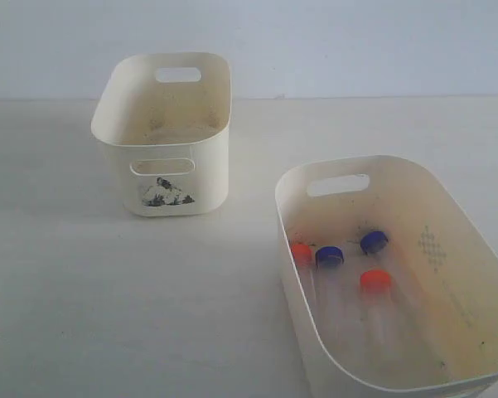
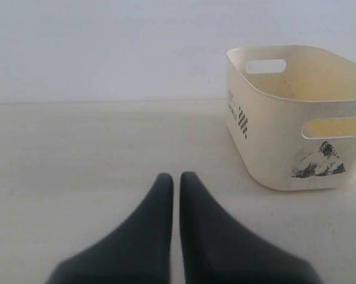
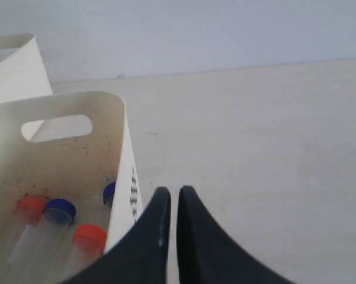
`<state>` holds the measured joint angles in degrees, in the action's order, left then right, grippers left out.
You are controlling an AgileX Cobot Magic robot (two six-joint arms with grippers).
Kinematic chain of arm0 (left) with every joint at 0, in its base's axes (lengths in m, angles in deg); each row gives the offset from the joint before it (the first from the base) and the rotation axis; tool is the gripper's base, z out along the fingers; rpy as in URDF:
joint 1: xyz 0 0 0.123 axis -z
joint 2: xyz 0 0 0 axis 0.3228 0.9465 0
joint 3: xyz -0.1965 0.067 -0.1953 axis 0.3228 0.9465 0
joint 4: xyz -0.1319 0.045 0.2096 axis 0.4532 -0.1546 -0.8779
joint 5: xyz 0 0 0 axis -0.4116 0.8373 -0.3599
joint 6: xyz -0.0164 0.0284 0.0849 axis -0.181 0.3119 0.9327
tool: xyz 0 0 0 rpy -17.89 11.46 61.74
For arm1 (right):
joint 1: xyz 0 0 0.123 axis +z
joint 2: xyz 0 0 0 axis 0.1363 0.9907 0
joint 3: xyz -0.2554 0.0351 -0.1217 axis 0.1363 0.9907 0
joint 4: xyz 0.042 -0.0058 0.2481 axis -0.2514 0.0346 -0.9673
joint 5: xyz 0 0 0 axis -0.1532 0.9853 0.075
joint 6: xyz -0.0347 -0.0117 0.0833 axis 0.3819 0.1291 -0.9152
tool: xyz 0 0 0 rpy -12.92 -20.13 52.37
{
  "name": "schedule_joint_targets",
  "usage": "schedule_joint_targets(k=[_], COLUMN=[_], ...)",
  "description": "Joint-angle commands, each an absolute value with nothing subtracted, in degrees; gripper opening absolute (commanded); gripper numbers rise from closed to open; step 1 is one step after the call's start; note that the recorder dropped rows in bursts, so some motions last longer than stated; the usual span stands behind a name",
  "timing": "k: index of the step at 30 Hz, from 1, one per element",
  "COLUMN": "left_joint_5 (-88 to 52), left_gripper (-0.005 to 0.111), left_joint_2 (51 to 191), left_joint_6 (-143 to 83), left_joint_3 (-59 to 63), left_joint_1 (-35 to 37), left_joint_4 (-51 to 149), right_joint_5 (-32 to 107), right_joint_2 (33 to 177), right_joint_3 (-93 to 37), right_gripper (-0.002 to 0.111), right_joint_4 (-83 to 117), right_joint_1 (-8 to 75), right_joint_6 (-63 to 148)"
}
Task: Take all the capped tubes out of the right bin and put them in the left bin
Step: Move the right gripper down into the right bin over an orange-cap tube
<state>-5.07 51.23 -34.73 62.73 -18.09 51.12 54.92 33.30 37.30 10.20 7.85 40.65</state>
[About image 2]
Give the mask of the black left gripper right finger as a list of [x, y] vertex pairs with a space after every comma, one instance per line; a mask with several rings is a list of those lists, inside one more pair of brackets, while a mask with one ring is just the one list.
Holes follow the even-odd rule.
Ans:
[[186, 283], [309, 283], [306, 262], [258, 237], [213, 198], [194, 172], [180, 180]]

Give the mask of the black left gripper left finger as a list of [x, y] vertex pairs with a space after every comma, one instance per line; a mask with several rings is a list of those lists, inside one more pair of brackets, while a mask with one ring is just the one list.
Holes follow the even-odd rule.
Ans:
[[47, 283], [169, 283], [173, 208], [172, 176], [160, 173], [114, 231], [60, 262]]

